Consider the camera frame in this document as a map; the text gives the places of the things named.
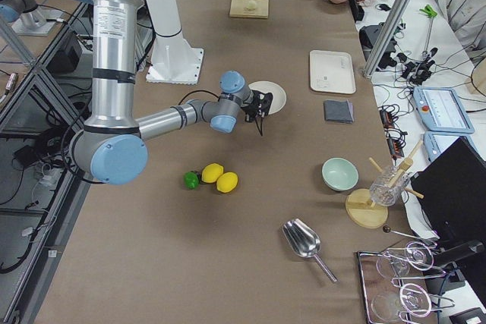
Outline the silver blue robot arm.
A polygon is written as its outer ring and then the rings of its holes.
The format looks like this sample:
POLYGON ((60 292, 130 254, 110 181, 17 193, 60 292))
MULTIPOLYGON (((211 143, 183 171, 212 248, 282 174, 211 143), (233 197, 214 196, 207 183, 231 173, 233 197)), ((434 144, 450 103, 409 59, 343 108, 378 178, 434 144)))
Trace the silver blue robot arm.
POLYGON ((146 141, 199 121, 223 133, 239 112, 248 119, 270 110, 273 96, 252 90, 236 71, 225 72, 216 101, 192 99, 148 115, 132 113, 137 73, 137 12, 147 7, 154 44, 147 78, 151 82, 195 84, 204 52, 183 37, 176 0, 77 0, 93 6, 92 112, 70 143, 75 165, 106 184, 126 184, 145 168, 146 141))
POLYGON ((47 36, 54 26, 36 0, 1 0, 1 16, 21 36, 47 36))

